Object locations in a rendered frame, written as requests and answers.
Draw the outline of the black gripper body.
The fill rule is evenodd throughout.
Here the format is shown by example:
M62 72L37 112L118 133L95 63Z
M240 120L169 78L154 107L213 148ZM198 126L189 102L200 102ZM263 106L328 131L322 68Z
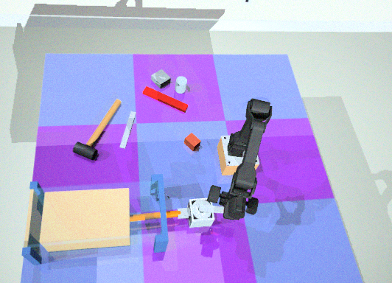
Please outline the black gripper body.
M221 187L212 185L210 187L207 200L212 203L217 203L218 199L220 198L220 203L223 203L224 200L230 199L231 197L231 195L229 194L230 189L228 193L223 192L222 194L220 193L220 190ZM248 201L246 201L245 204L247 206L245 212L254 215L257 211L258 202L259 202L258 198L254 198L254 197L252 197L251 199L248 198Z

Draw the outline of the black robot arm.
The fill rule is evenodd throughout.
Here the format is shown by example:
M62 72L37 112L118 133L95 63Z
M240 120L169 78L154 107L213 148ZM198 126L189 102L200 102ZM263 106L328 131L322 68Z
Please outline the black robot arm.
M245 123L241 131L231 133L228 143L229 156L242 157L242 163L233 174L229 194L230 199L223 201L223 218L239 220L245 216L246 198L251 199L256 190L257 179L255 163L267 123L272 116L270 102L259 99L248 101ZM265 122L263 122L265 121ZM247 192L248 189L251 192Z

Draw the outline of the mallet with grey head and wooden handle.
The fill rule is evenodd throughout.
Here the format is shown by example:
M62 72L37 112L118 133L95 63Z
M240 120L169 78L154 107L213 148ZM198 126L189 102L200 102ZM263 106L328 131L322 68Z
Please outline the mallet with grey head and wooden handle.
M99 138L100 134L105 129L106 125L109 123L109 121L111 120L112 116L115 114L117 108L120 106L121 103L122 102L119 99L115 101L115 103L112 105L109 112L101 121L101 123L99 124L98 128L95 130L94 134L89 139L89 141L87 141L86 144L76 142L72 150L73 153L76 153L78 155L81 155L91 160L94 160L97 157L98 150L93 148L94 143Z

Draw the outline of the red flat bar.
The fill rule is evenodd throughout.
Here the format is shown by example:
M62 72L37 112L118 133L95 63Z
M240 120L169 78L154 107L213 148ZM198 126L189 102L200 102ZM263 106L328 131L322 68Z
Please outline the red flat bar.
M153 99L158 100L159 102L162 102L166 105L169 105L173 108L178 109L179 111L183 111L185 113L186 109L188 108L188 105L178 101L172 97L167 96L166 94L162 94L159 91L156 91L152 88L149 88L146 86L146 88L143 90L143 94L147 95Z

